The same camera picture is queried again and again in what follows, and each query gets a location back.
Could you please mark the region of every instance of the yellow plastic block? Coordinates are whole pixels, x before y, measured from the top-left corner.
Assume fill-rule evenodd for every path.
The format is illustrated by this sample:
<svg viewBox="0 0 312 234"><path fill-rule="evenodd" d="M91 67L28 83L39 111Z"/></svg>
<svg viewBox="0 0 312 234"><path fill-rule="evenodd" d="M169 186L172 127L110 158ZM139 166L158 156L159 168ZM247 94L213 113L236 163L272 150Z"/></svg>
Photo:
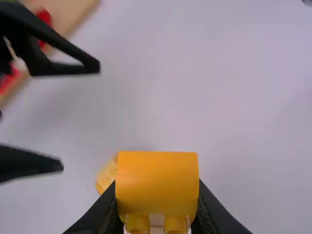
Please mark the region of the yellow plastic block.
<svg viewBox="0 0 312 234"><path fill-rule="evenodd" d="M117 168L116 198L122 222L129 215L164 215L164 228L171 233L189 230L199 196L196 153L123 151Z"/></svg>

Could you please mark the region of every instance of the wooden block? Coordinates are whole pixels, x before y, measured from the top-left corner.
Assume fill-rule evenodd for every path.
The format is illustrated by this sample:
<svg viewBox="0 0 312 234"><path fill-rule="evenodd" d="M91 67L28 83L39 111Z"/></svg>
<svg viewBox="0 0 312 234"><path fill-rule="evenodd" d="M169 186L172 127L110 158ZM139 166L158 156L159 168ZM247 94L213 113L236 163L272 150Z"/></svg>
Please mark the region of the wooden block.
<svg viewBox="0 0 312 234"><path fill-rule="evenodd" d="M100 0L24 0L23 4L32 12L46 9L52 16L53 28L62 36L71 33L99 4ZM48 45L43 48L46 54L52 52ZM21 71L0 93L0 109L30 77L28 71Z"/></svg>

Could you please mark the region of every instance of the red object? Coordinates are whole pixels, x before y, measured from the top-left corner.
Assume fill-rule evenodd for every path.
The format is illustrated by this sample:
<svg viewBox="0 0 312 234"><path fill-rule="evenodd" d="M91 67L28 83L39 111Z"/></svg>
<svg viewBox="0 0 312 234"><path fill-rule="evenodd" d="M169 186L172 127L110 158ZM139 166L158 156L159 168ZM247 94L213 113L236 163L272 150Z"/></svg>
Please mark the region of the red object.
<svg viewBox="0 0 312 234"><path fill-rule="evenodd" d="M4 75L0 81L0 95L3 95L6 89L19 77L20 72L12 67L12 75Z"/></svg>
<svg viewBox="0 0 312 234"><path fill-rule="evenodd" d="M36 16L39 17L43 22L52 27L52 17L47 10L42 9L36 13ZM42 48L46 43L44 41L39 40L39 46Z"/></svg>

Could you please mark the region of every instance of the white table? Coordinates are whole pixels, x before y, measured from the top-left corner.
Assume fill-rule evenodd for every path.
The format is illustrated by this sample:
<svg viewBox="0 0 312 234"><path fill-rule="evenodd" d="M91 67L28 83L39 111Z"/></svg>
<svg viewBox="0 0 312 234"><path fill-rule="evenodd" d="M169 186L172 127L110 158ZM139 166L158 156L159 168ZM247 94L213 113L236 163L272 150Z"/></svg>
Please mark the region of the white table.
<svg viewBox="0 0 312 234"><path fill-rule="evenodd" d="M102 75L34 79L5 110L0 142L65 171L1 185L1 234L65 231L119 150L196 151L200 177L252 232L312 232L312 8L106 0L72 42Z"/></svg>

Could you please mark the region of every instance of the black plastic claw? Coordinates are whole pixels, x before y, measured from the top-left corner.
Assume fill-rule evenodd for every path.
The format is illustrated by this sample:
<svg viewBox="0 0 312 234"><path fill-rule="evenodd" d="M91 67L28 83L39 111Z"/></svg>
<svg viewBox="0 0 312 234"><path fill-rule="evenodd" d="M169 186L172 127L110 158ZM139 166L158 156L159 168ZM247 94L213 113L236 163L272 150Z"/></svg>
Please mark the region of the black plastic claw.
<svg viewBox="0 0 312 234"><path fill-rule="evenodd" d="M100 62L60 36L46 23L19 3L0 2L0 35L6 37L32 76L79 75L100 72ZM41 51L39 39L79 60L71 65L51 62ZM0 61L0 71L4 63Z"/></svg>
<svg viewBox="0 0 312 234"><path fill-rule="evenodd" d="M0 183L63 170L63 164L56 158L0 145Z"/></svg>

